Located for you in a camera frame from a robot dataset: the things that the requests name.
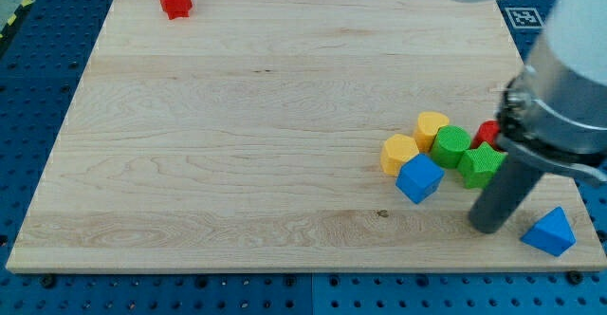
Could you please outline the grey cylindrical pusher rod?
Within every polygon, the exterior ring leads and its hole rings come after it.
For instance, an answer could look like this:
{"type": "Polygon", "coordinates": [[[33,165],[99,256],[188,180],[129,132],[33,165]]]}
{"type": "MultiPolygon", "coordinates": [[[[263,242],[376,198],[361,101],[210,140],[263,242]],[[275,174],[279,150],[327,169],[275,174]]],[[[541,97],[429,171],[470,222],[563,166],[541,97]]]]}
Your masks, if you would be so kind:
{"type": "Polygon", "coordinates": [[[544,172],[507,156],[469,211],[469,222],[482,233],[495,233],[513,215],[544,172]]]}

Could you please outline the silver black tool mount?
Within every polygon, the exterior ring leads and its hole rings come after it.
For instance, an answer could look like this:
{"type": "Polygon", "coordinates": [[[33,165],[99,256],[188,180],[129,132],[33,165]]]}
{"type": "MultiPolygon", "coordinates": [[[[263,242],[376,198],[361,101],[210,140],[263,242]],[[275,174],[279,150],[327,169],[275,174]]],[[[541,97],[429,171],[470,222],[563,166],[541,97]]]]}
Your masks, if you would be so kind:
{"type": "Polygon", "coordinates": [[[504,91],[498,144],[508,152],[496,175],[502,186],[533,186],[545,173],[593,186],[606,183],[606,83],[569,68],[525,65],[504,91]]]}

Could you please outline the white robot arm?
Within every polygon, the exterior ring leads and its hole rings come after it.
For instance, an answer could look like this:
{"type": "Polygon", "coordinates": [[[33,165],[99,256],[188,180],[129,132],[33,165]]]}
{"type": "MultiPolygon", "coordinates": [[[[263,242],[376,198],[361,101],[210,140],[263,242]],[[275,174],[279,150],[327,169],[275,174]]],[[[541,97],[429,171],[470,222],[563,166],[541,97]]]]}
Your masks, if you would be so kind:
{"type": "Polygon", "coordinates": [[[504,90],[497,144],[507,156],[472,206],[471,225],[498,231],[545,173],[604,184],[605,101],[606,0],[557,0],[504,90]]]}

